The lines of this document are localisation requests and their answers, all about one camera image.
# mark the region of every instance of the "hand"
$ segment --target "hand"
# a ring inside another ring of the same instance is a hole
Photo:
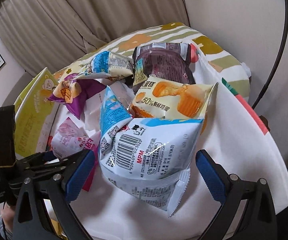
[[[9,206],[8,204],[5,204],[4,209],[1,210],[1,216],[4,221],[5,228],[12,233],[15,206]]]

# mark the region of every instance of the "dark purple snack bag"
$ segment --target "dark purple snack bag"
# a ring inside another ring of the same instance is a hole
[[[80,119],[85,101],[101,92],[106,86],[95,79],[72,79],[74,75],[75,73],[60,82],[48,99],[65,104],[67,109]]]
[[[187,43],[155,43],[138,46],[133,53],[135,66],[133,91],[136,93],[150,75],[182,84],[195,84],[191,46]]]

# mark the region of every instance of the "curtain fold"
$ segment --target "curtain fold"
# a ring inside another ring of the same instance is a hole
[[[3,0],[0,38],[31,75],[55,72],[120,36],[188,19],[182,0]]]

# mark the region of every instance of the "black device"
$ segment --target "black device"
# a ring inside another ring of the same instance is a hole
[[[14,150],[14,106],[0,108],[0,203],[16,201],[13,240],[55,240],[43,199],[52,203],[57,219],[69,240],[91,240],[69,202],[77,198],[95,158],[82,150],[60,162],[52,152],[36,153],[16,160]],[[196,166],[213,198],[221,203],[201,240],[221,240],[241,200],[247,204],[231,240],[276,240],[277,223],[273,200],[265,179],[241,180],[216,164],[205,150],[196,154]]]

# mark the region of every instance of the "metal screw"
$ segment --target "metal screw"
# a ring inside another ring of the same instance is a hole
[[[261,179],[259,180],[259,182],[260,182],[262,185],[266,185],[266,184],[267,184],[267,180],[265,180],[265,179],[263,179],[263,178],[261,178]]]
[[[23,182],[24,182],[24,184],[29,184],[31,182],[31,179],[30,178],[25,178]]]
[[[229,177],[231,180],[238,180],[238,176],[236,174],[230,174]]]
[[[61,178],[62,178],[61,174],[55,174],[55,175],[53,176],[53,180],[55,180],[55,181],[57,181],[57,180],[59,180],[59,179],[61,179]]]

